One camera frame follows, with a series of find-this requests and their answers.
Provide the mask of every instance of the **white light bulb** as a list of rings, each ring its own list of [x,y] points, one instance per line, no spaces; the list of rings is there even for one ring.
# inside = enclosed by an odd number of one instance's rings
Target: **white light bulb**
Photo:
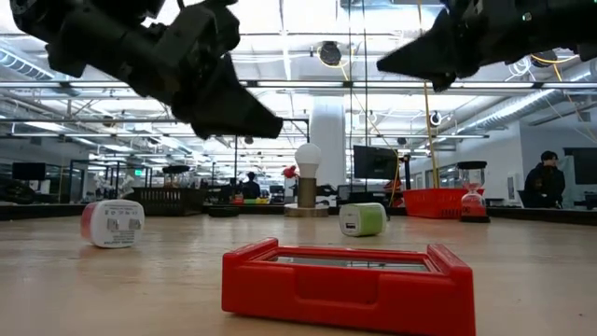
[[[295,153],[300,176],[315,178],[319,163],[321,163],[321,149],[314,144],[305,144],[297,149]]]

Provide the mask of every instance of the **red tray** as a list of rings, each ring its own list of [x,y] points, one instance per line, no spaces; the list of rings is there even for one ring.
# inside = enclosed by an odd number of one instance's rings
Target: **red tray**
[[[483,195],[484,189],[477,192]],[[463,188],[404,190],[402,195],[407,215],[437,219],[458,219],[462,214]]]
[[[285,247],[269,238],[224,255],[222,309],[396,333],[476,334],[472,270],[443,245],[417,253]]]

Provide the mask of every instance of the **table surface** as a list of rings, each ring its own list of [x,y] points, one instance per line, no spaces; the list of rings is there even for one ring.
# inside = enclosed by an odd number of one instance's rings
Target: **table surface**
[[[393,217],[381,236],[345,237],[338,218],[149,218],[138,246],[79,238],[78,218],[0,223],[0,335],[367,335],[220,310],[223,253],[267,236],[282,245],[423,251],[447,245],[475,274],[478,335],[597,330],[597,229],[494,218]]]

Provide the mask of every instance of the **red basket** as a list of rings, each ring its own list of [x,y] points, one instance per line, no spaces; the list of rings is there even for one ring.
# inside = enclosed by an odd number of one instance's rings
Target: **red basket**
[[[463,196],[468,191],[459,189],[416,189],[402,191],[407,214],[415,217],[458,219]]]

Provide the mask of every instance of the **person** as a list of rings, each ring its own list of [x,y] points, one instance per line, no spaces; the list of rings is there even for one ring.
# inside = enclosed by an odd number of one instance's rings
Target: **person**
[[[561,206],[566,184],[557,164],[558,154],[549,150],[541,154],[541,162],[526,176],[524,182],[525,207]]]
[[[261,195],[261,188],[255,182],[255,173],[249,172],[246,176],[249,178],[249,181],[243,184],[243,197],[246,200],[254,200]]]

